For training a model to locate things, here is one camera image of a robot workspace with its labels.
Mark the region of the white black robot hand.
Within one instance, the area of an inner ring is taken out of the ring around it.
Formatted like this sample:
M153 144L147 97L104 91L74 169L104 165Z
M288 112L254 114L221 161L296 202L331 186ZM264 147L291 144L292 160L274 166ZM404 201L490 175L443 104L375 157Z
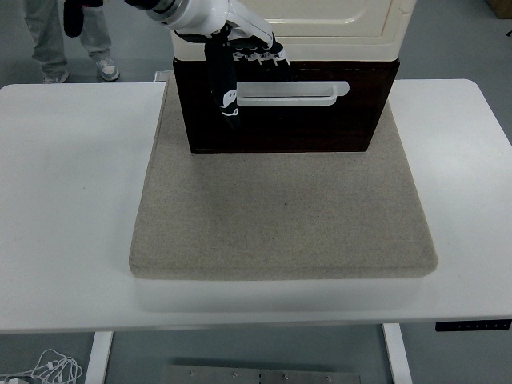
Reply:
M179 1L161 23L181 39L204 45L214 102L233 129L240 125L235 61L271 61L279 68L290 64L270 24L238 1Z

